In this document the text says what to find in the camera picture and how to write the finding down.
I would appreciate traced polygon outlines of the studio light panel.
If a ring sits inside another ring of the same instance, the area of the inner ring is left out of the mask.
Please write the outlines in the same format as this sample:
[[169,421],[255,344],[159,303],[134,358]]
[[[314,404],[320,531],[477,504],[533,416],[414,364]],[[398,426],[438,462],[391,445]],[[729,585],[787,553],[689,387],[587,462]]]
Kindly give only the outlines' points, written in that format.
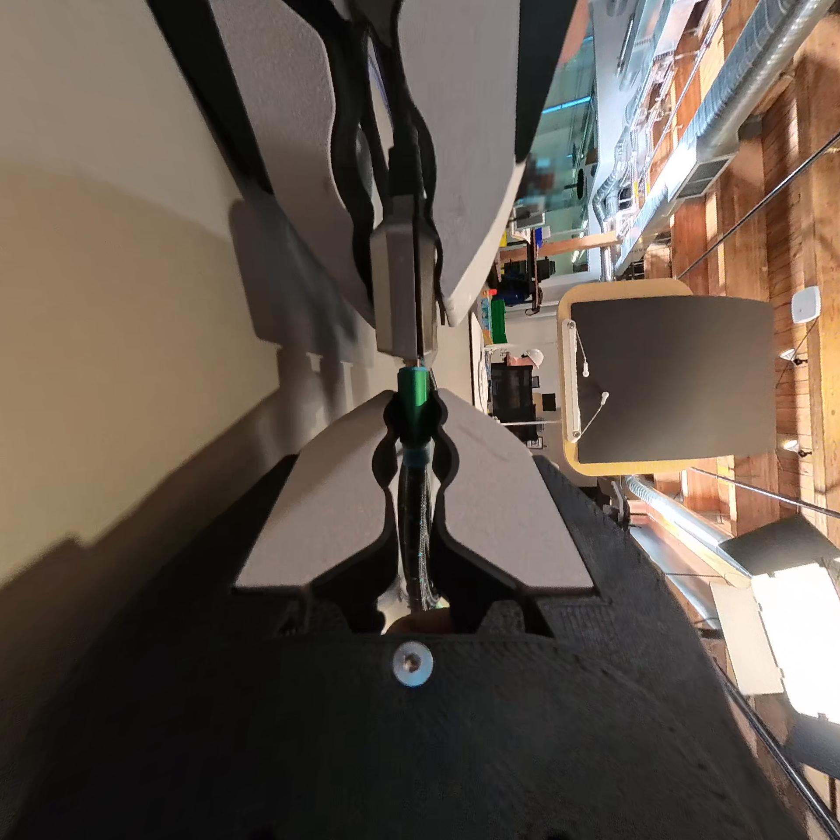
[[746,697],[786,699],[793,759],[837,780],[838,547],[796,515],[714,551],[746,581],[711,585],[736,686]]

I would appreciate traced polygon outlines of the black usb cable green plugs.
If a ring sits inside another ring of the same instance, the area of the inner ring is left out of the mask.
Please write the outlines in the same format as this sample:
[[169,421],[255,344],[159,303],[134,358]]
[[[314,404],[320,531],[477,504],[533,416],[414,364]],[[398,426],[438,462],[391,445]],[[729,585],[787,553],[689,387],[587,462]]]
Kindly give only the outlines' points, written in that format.
[[406,365],[399,371],[402,455],[397,481],[397,532],[406,603],[411,614],[431,611],[438,604],[429,572],[434,515],[431,392],[432,377],[426,367]]

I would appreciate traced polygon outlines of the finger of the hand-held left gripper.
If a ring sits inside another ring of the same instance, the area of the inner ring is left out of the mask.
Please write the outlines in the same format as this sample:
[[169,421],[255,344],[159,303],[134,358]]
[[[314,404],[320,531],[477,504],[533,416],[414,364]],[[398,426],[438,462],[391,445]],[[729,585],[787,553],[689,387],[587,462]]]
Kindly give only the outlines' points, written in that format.
[[278,204],[370,325],[370,236],[382,210],[362,31],[347,2],[211,2]]
[[397,17],[408,89],[433,145],[451,327],[480,294],[524,170],[515,156],[519,24],[518,1],[407,1]]

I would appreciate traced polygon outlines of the black cabinet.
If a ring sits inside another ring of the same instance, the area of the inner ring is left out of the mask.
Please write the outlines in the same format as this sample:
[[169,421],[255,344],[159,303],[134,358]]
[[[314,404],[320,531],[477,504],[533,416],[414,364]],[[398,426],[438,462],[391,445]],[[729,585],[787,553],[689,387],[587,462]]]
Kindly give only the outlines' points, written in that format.
[[502,424],[513,424],[513,431],[522,432],[537,423],[537,407],[533,401],[534,372],[532,364],[490,365],[491,413]]

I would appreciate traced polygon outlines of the silver grey usb hub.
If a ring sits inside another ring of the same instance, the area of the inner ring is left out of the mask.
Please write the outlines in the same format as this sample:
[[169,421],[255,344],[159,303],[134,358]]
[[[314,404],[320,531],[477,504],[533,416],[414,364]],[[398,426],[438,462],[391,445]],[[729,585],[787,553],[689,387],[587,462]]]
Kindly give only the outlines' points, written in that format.
[[378,351],[431,362],[438,350],[437,238],[413,195],[394,196],[371,236],[374,328]]

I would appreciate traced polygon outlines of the desk lamp with wooden rim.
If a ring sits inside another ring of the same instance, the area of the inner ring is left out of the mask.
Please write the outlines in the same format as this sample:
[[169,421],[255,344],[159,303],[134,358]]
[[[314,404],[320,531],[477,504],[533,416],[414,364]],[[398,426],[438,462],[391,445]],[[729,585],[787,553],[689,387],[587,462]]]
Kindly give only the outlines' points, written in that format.
[[489,377],[494,362],[532,364],[538,410],[522,432],[502,426],[577,484],[774,448],[767,301],[696,296],[673,278],[584,283],[535,315],[507,306],[508,343],[493,344],[494,296],[479,304]]

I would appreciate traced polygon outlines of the silver ventilation duct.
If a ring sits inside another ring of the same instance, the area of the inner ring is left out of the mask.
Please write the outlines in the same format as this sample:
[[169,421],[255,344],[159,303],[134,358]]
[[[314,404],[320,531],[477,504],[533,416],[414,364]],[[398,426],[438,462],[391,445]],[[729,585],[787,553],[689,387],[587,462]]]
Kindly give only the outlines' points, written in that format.
[[641,256],[676,209],[702,198],[739,151],[742,126],[832,5],[760,1],[644,204],[612,247],[612,275]]
[[721,635],[711,584],[743,588],[749,584],[751,573],[723,548],[727,539],[719,530],[657,490],[649,480],[625,476],[623,488],[628,496],[645,504],[647,518],[665,533],[642,543],[649,558],[698,615],[703,632]]

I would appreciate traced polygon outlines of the black ceiling rod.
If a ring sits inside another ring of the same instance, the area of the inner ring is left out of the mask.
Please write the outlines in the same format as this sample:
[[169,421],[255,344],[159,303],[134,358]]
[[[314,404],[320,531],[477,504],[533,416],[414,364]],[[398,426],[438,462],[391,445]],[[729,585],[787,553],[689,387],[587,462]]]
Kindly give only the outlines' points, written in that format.
[[840,517],[839,511],[836,511],[834,509],[826,508],[826,507],[817,505],[814,502],[810,502],[810,501],[803,500],[803,499],[800,499],[800,498],[782,495],[782,494],[780,494],[776,491],[759,488],[759,487],[744,483],[744,482],[742,482],[740,480],[737,480],[737,479],[734,479],[734,478],[730,478],[730,477],[727,477],[727,476],[721,476],[716,472],[710,472],[708,470],[701,469],[701,468],[696,467],[696,466],[689,466],[688,471],[695,472],[695,473],[697,473],[698,475],[701,475],[701,476],[712,478],[712,479],[714,479],[718,482],[726,483],[726,484],[728,484],[732,487],[735,487],[737,489],[750,491],[750,492],[752,492],[756,495],[761,495],[762,497],[766,497],[766,498],[769,498],[769,499],[776,500],[778,502],[781,502],[781,503],[783,503],[785,505],[788,505],[790,507],[793,507],[793,508],[805,509],[805,510],[808,510],[808,511],[812,511],[814,513],[822,514],[823,516],[825,516],[827,518],[831,518],[831,519],[835,519],[835,520],[838,520],[839,517]]

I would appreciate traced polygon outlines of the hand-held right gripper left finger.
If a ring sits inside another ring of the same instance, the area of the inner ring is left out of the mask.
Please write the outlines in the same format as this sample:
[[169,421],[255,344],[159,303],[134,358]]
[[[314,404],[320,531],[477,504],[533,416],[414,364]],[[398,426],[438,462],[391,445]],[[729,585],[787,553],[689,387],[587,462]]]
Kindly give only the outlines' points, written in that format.
[[335,606],[353,632],[380,632],[378,601],[399,565],[393,428],[383,391],[308,442],[234,583],[245,595]]

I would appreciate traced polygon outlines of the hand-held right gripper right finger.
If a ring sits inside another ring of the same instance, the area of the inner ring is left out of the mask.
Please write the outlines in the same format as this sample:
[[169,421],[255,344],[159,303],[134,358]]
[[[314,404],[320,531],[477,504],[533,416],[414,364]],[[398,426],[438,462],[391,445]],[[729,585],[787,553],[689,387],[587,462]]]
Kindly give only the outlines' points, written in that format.
[[542,599],[585,599],[595,582],[538,463],[508,430],[447,389],[433,471],[439,481],[429,573],[456,632],[476,632],[491,608],[512,603],[527,632],[546,632]]

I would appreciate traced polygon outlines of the black light stand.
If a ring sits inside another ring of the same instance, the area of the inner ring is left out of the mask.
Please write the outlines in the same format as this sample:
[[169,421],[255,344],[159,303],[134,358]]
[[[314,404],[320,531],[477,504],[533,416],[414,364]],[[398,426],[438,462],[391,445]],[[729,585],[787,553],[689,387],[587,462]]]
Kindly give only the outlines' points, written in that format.
[[786,755],[778,739],[767,728],[755,709],[751,708],[725,670],[718,663],[714,666],[731,707],[737,710],[737,715],[749,727],[753,738],[762,744],[764,752],[772,760],[773,765],[784,775],[789,787],[795,792],[795,796],[805,809],[805,813],[811,817],[812,823],[818,826],[822,838],[838,839],[839,825],[834,813],[807,780],[802,769]]

